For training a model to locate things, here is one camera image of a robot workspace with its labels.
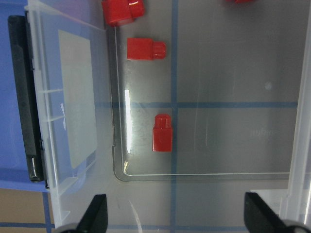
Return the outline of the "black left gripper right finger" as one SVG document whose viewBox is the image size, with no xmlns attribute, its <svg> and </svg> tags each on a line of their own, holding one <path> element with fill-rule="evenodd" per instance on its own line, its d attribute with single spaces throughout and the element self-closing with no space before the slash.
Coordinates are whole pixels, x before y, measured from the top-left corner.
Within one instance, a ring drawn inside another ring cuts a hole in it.
<svg viewBox="0 0 311 233">
<path fill-rule="evenodd" d="M 285 233 L 286 225 L 254 192 L 244 195 L 244 224 L 250 233 Z"/>
</svg>

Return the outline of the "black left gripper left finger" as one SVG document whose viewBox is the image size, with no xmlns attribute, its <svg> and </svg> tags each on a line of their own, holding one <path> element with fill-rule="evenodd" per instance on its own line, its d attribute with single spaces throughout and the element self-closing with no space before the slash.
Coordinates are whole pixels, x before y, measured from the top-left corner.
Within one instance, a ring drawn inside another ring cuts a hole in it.
<svg viewBox="0 0 311 233">
<path fill-rule="evenodd" d="M 95 195 L 77 225 L 79 233 L 105 233 L 108 226 L 106 194 Z"/>
</svg>

